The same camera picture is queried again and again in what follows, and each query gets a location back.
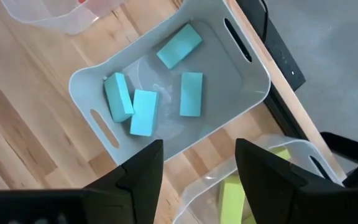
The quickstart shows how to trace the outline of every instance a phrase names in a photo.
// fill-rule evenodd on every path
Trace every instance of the transparent plastic container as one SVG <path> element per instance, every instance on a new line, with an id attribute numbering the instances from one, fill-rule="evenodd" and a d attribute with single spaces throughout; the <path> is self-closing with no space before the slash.
<path id="1" fill-rule="evenodd" d="M 268 151 L 277 147 L 285 147 L 291 155 L 290 162 L 323 177 L 322 173 L 312 161 L 313 158 L 320 163 L 321 167 L 333 182 L 342 185 L 321 153 L 308 141 L 268 134 L 261 136 L 253 143 Z M 237 175 L 236 172 L 236 159 L 232 156 L 230 159 L 218 165 L 210 173 L 191 183 L 181 195 L 181 204 L 173 223 L 219 224 L 220 183 L 229 175 Z M 245 201 L 242 221 L 251 215 L 250 206 L 248 202 Z"/>
<path id="2" fill-rule="evenodd" d="M 176 67 L 168 69 L 157 52 L 185 24 L 191 24 L 203 42 Z M 232 33 L 248 49 L 250 60 Z M 168 160 L 263 102 L 268 95 L 270 75 L 248 38 L 224 1 L 185 0 L 172 17 L 118 54 L 75 72 L 69 82 L 70 95 L 116 164 L 124 163 L 155 139 L 164 140 L 164 159 Z M 136 89 L 159 93 L 151 137 L 130 135 L 130 119 L 123 123 L 112 120 L 103 83 L 115 72 L 125 75 L 130 96 Z M 180 116 L 183 72 L 204 74 L 199 118 Z M 95 113 L 104 126 L 99 125 Z"/>
<path id="3" fill-rule="evenodd" d="M 125 0 L 1 0 L 19 22 L 78 34 Z"/>

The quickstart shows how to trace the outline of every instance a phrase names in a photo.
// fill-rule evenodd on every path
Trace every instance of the wooden surface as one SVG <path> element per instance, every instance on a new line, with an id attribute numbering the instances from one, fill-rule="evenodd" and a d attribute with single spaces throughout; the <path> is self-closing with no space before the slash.
<path id="1" fill-rule="evenodd" d="M 238 5 L 229 5 L 307 136 L 342 170 Z M 173 14 L 179 0 L 131 0 L 68 36 L 20 24 L 0 3 L 0 189 L 83 187 L 115 168 L 68 94 L 76 70 L 105 61 Z M 281 133 L 265 105 L 164 165 L 156 223 L 171 223 L 183 189 L 234 153 L 234 140 Z"/>

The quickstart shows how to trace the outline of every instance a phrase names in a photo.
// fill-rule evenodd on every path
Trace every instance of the foam block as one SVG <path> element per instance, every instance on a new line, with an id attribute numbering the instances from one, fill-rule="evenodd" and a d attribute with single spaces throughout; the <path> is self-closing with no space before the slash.
<path id="1" fill-rule="evenodd" d="M 271 152 L 276 154 L 276 156 L 281 157 L 282 159 L 285 159 L 285 160 L 291 159 L 290 152 L 288 152 L 288 149 L 284 146 L 276 147 L 276 148 L 272 149 Z"/>
<path id="2" fill-rule="evenodd" d="M 255 217 L 251 215 L 249 218 L 242 221 L 242 224 L 256 224 Z"/>
<path id="3" fill-rule="evenodd" d="M 219 194 L 220 224 L 240 224 L 246 195 L 236 175 L 221 182 Z"/>
<path id="4" fill-rule="evenodd" d="M 180 116 L 201 116 L 203 74 L 184 72 L 181 76 Z"/>
<path id="5" fill-rule="evenodd" d="M 187 24 L 157 52 L 157 56 L 171 69 L 199 46 L 202 41 L 194 28 Z"/>
<path id="6" fill-rule="evenodd" d="M 134 114 L 124 74 L 114 73 L 104 81 L 104 89 L 113 121 L 123 122 Z"/>
<path id="7" fill-rule="evenodd" d="M 151 136 L 157 119 L 158 93 L 135 90 L 134 111 L 131 121 L 131 134 Z"/>

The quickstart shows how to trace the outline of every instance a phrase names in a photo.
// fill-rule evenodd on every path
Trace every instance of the teal foam block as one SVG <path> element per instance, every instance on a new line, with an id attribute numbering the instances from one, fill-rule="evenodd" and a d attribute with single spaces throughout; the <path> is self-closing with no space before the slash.
<path id="1" fill-rule="evenodd" d="M 113 121 L 123 122 L 134 114 L 124 74 L 114 73 L 104 81 L 104 89 Z"/>
<path id="2" fill-rule="evenodd" d="M 184 72 L 181 75 L 180 116 L 201 116 L 203 74 Z"/>
<path id="3" fill-rule="evenodd" d="M 202 41 L 194 28 L 187 24 L 157 52 L 157 56 L 171 69 L 190 54 Z"/>
<path id="4" fill-rule="evenodd" d="M 131 121 L 131 134 L 151 136 L 157 119 L 158 93 L 135 90 L 134 111 Z"/>

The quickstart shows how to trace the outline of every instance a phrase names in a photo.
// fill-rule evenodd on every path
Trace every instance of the black cable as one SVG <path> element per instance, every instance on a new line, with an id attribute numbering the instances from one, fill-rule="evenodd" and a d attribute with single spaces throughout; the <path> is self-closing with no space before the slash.
<path id="1" fill-rule="evenodd" d="M 260 0 L 265 8 L 265 23 L 264 23 L 264 33 L 262 34 L 262 42 L 266 43 L 266 36 L 267 36 L 267 23 L 269 21 L 269 10 L 267 9 L 267 5 L 265 0 Z"/>

